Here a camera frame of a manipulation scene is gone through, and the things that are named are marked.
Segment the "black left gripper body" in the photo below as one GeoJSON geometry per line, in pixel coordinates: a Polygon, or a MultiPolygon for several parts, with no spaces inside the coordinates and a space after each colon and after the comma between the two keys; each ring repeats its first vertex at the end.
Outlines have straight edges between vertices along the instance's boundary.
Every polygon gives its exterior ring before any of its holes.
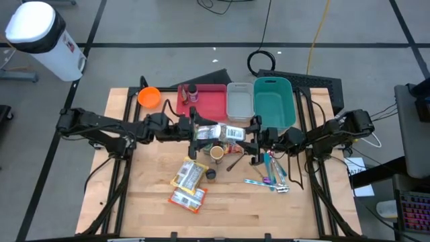
{"type": "Polygon", "coordinates": [[[199,142],[196,140],[196,118],[198,117],[198,112],[194,106],[189,109],[189,116],[185,114],[179,115],[179,135],[181,140],[187,140],[189,142],[188,146],[188,157],[190,159],[197,158],[198,145],[199,142]]]}

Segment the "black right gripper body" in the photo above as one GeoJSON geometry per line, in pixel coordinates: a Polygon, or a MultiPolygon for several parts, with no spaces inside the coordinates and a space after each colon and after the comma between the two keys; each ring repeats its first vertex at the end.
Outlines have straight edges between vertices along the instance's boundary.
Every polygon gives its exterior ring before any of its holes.
{"type": "Polygon", "coordinates": [[[254,116],[250,121],[250,124],[253,124],[253,123],[259,124],[259,132],[252,133],[253,138],[251,139],[252,143],[257,143],[259,145],[259,154],[253,155],[253,157],[251,158],[251,165],[260,165],[264,163],[261,149],[265,151],[277,150],[276,146],[279,140],[278,131],[277,131],[277,128],[271,128],[271,127],[263,129],[261,116],[254,116]]]}

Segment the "tan open-top spice jar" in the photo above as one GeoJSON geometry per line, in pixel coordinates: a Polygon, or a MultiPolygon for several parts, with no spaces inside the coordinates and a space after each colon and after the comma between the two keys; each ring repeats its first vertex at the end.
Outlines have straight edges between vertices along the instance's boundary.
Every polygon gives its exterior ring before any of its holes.
{"type": "Polygon", "coordinates": [[[215,164],[222,162],[224,156],[224,149],[220,146],[213,146],[210,149],[210,157],[215,164]]]}

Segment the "herb jar with white lid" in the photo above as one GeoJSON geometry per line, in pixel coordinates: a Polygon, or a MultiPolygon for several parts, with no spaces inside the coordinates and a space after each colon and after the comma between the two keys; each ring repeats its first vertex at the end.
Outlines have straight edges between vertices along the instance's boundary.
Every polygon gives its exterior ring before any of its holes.
{"type": "Polygon", "coordinates": [[[246,132],[243,128],[216,124],[197,127],[195,138],[198,140],[216,139],[224,143],[235,143],[237,141],[245,141],[246,132]]]}

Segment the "dark metal spoon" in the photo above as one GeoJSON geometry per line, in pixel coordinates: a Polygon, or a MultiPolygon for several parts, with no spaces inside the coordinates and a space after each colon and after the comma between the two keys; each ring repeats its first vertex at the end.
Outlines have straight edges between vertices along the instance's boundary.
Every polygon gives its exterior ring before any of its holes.
{"type": "Polygon", "coordinates": [[[235,165],[243,158],[245,156],[245,153],[243,153],[239,158],[237,158],[231,165],[229,165],[227,168],[226,168],[226,171],[227,172],[229,172],[229,171],[231,171],[234,167],[235,167],[235,165]]]}

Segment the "teal spoon with pink pattern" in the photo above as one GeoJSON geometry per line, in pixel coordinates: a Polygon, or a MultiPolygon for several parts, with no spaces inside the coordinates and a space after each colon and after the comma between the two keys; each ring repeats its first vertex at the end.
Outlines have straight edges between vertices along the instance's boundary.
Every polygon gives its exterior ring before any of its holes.
{"type": "Polygon", "coordinates": [[[271,157],[270,157],[270,155],[268,153],[264,153],[263,154],[263,160],[264,160],[265,168],[267,171],[267,178],[268,178],[267,184],[273,185],[275,182],[273,179],[273,171],[271,168],[271,157]]]}

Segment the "yellow-edged white ramen packet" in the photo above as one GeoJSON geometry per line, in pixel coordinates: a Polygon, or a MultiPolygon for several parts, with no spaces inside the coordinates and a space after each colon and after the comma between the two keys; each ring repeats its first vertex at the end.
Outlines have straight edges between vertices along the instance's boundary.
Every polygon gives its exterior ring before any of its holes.
{"type": "Polygon", "coordinates": [[[208,166],[186,157],[179,171],[170,181],[170,184],[188,194],[194,195],[200,184],[200,180],[208,169],[208,166]]]}

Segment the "orange ramen noodle packet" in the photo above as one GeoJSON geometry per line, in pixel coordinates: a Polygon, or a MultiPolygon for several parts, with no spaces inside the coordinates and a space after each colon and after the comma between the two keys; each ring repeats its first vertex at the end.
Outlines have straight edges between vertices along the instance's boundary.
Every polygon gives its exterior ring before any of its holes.
{"type": "Polygon", "coordinates": [[[193,213],[198,213],[200,207],[204,203],[207,191],[207,189],[197,188],[195,194],[191,195],[190,193],[180,188],[175,188],[170,198],[168,199],[168,202],[176,204],[193,213]]]}

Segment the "pink plastic tray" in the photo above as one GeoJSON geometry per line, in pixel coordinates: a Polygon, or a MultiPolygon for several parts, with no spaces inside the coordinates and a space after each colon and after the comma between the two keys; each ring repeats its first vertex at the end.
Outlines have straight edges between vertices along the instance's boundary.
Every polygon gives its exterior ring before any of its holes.
{"type": "Polygon", "coordinates": [[[180,85],[177,88],[176,112],[189,116],[189,109],[194,106],[199,115],[205,119],[223,122],[227,119],[226,114],[226,88],[224,84],[196,84],[197,101],[192,102],[189,95],[188,102],[183,102],[183,88],[186,94],[188,85],[180,85]]]}

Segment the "white plastic bin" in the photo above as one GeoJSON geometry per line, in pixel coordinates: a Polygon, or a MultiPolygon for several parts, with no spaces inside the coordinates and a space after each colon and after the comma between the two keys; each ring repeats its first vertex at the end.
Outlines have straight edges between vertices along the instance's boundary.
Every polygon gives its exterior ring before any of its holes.
{"type": "Polygon", "coordinates": [[[232,122],[248,122],[255,115],[253,84],[227,85],[226,113],[232,122]]]}

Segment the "teal plastic bin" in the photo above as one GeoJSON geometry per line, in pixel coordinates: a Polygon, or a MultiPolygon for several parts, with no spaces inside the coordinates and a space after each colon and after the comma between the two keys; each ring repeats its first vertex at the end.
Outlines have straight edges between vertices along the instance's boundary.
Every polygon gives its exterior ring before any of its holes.
{"type": "Polygon", "coordinates": [[[258,77],[254,82],[255,114],[261,116],[262,129],[285,132],[296,123],[294,93],[283,77],[258,77]]]}

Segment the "grey side desk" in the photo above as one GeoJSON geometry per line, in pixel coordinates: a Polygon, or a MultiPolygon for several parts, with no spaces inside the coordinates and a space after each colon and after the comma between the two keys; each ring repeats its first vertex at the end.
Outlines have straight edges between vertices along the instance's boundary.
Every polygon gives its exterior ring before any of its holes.
{"type": "Polygon", "coordinates": [[[417,179],[430,176],[430,123],[421,122],[416,98],[405,85],[394,87],[400,133],[408,174],[417,179]]]}

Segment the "backlit computer keyboard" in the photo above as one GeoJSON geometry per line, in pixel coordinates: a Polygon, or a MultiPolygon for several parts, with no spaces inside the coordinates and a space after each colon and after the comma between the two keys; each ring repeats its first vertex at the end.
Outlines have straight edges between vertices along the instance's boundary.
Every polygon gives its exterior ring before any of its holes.
{"type": "Polygon", "coordinates": [[[396,204],[403,231],[430,235],[430,193],[397,190],[396,204]]]}

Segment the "grey floor base bar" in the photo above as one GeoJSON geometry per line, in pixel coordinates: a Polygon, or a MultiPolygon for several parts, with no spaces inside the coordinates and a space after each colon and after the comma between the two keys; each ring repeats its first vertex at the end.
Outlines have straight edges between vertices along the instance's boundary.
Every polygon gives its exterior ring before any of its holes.
{"type": "Polygon", "coordinates": [[[38,75],[36,72],[6,71],[0,69],[0,80],[29,81],[36,83],[38,82],[38,75]]]}

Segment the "black caster foot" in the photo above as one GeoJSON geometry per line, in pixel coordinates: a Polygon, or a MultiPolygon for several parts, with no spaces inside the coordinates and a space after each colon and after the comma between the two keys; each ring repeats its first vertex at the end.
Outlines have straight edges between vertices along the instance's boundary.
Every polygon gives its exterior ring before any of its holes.
{"type": "Polygon", "coordinates": [[[0,122],[5,120],[12,120],[14,115],[12,114],[11,107],[6,105],[0,105],[0,122]]]}

